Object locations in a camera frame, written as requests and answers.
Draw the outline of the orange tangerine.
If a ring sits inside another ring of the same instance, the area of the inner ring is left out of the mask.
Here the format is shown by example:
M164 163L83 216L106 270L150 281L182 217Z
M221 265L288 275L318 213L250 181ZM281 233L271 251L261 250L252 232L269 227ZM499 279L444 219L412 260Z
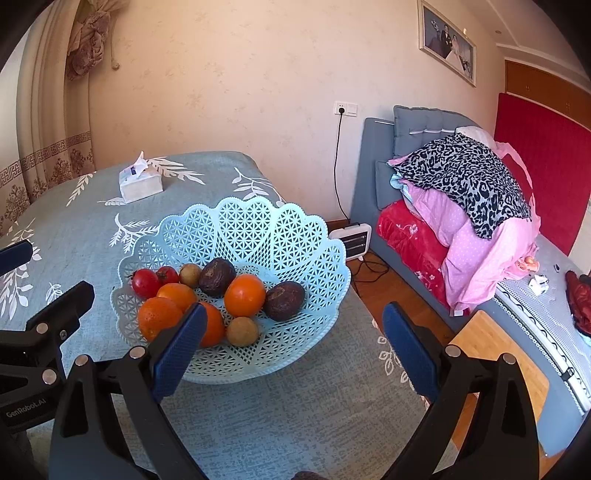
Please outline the orange tangerine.
M167 283L157 291L158 298L169 299L182 312L186 312L194 303L198 302L197 294L183 283Z
M138 310L139 331L147 342L152 342L162 330L174 327L182 317L182 310L171 300L153 297Z

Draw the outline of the orange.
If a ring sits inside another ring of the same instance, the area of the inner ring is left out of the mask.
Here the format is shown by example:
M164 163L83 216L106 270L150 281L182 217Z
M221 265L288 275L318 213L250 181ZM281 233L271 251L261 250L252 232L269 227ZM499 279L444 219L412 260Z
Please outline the orange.
M235 277L224 293L224 307L232 317L252 317L266 301L263 281L252 274Z
M225 326L221 311L219 311L211 303L201 302L200 305L206 311L207 326L200 341L200 348L210 348L221 343L225 337Z

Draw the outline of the red tomato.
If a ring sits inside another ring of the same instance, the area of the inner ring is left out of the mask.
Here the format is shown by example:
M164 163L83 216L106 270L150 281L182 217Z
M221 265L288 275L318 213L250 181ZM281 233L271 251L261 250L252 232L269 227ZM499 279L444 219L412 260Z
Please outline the red tomato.
M171 266L160 267L156 271L156 276L158 277L158 281L161 286L179 282L179 275L176 272L176 270Z
M131 275L131 287L134 293L142 299L150 299L157 295L160 281L155 272L150 269L139 269Z

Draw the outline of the brown kiwi fruit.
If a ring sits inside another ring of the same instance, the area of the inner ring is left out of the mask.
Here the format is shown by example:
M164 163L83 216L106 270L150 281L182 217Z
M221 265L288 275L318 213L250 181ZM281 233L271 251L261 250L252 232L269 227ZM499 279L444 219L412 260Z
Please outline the brown kiwi fruit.
M246 347L259 339L259 326L249 317L233 318L226 328L228 342L235 347Z

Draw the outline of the dark avocado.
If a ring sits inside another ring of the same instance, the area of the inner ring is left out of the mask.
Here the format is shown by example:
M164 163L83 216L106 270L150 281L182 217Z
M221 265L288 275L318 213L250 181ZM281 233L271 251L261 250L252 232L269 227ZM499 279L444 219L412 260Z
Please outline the dark avocado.
M198 288L205 295L221 298L235 277L235 266L224 258L214 258L201 270Z
M286 281L277 284L266 293L263 312L274 321L287 321L300 312L305 292L300 283Z

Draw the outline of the pink quilt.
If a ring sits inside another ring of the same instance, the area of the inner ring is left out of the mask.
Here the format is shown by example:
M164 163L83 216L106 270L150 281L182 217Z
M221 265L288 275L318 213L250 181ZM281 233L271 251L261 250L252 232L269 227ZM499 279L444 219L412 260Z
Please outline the pink quilt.
M497 142L489 148L502 159L532 207L530 220L506 220L495 230L490 240L476 235L462 208L444 193L423 190L394 175L393 167L411 153L388 162L393 170L392 187L403 192L438 241L448 248L441 271L447 302L454 313L472 310L493 298L499 282L525 277L527 270L519 264L537 251L536 238L540 233L541 219L536 212L533 182L530 178L520 182L515 176L517 172L526 174L527 167L510 144Z

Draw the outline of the grey upholstered bed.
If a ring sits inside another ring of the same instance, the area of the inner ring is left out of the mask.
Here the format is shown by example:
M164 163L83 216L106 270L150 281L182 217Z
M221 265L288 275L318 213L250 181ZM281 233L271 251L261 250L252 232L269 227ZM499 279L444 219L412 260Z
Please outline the grey upholstered bed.
M544 373L549 392L538 421L539 441L548 455L564 450L575 437L590 408L590 344L574 325L568 293L579 275L575 264L542 233L534 256L520 262L527 270L519 280L498 283L495 295L472 310L454 313L444 307L402 262L377 232L380 213L404 200L421 218L403 192L391 185L388 162L406 156L428 142L461 133L488 147L496 140L468 117L445 110L396 106L386 122L368 119L351 218L372 227L370 247L398 272L454 331L462 331L473 313L487 313Z

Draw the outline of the beige patterned curtain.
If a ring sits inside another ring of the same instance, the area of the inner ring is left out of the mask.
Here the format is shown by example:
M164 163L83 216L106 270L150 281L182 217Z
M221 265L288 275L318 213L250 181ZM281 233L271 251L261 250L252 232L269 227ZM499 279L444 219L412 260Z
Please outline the beige patterned curtain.
M89 76L118 63L111 32L125 1L1 4L1 231L49 189L96 171Z

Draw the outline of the red quilt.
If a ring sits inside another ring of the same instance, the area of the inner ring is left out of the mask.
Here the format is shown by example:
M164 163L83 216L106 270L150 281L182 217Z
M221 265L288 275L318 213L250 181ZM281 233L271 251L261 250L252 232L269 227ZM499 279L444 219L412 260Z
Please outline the red quilt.
M427 290L448 308L441 271L448 248L438 241L429 225L414 215L404 200L399 200L380 213L377 232Z

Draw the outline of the white tissue box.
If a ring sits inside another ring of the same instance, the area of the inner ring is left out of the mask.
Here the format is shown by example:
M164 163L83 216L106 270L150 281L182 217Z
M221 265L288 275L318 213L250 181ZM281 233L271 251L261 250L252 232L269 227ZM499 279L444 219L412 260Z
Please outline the white tissue box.
M118 183L121 198L126 204L163 191L161 174L144 159L143 152L133 164L119 172Z

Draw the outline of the white electric heater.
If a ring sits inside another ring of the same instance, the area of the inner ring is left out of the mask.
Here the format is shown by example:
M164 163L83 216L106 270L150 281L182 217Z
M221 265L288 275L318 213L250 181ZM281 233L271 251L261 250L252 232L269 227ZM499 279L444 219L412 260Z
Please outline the white electric heater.
M355 223L329 232L329 238L341 240L346 249L346 261L359 260L370 250L372 227L367 223Z

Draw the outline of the light blue lattice fruit basket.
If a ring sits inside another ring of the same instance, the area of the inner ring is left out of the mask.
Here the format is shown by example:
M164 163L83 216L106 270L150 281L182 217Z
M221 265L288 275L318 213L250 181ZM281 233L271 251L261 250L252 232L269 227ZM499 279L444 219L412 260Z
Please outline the light blue lattice fruit basket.
M259 312L259 340L246 347L221 344L197 349L184 373L198 384L230 384L273 373L294 363L329 333L339 317L351 273L342 241L329 238L321 217L300 206L276 207L263 197L226 197L215 207L190 206L139 232L119 262L120 287L111 294L117 330L127 344L145 345L137 314L143 301L130 286L141 268L204 267L222 258L238 274L252 274L273 288L284 281L304 287L304 305L284 322Z

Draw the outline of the leopard print blanket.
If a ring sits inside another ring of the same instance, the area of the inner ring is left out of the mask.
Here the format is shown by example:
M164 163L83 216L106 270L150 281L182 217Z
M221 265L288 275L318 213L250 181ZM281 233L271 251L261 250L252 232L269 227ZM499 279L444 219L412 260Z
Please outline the leopard print blanket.
M393 170L416 187L444 193L482 239L490 240L508 219L532 218L532 207L502 159L461 133L428 142Z

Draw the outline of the red headboard panel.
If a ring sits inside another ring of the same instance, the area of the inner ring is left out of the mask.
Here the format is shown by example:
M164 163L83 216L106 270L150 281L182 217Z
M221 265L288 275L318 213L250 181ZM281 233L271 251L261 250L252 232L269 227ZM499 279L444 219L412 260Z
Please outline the red headboard panel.
M590 131L544 106L501 93L494 137L510 144L528 169L541 233L570 254L590 198Z

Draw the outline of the white wall socket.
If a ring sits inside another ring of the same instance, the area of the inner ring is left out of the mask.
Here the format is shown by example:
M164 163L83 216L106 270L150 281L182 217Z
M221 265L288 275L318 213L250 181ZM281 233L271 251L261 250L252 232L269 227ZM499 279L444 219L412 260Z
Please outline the white wall socket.
M339 116L356 117L358 116L359 105L352 102L335 102L334 113Z

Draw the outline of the framed wall photo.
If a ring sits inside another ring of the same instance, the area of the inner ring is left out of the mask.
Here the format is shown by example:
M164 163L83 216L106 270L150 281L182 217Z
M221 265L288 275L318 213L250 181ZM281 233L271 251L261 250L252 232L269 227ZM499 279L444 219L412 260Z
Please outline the framed wall photo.
M477 48L468 36L426 1L418 2L419 48L473 87Z

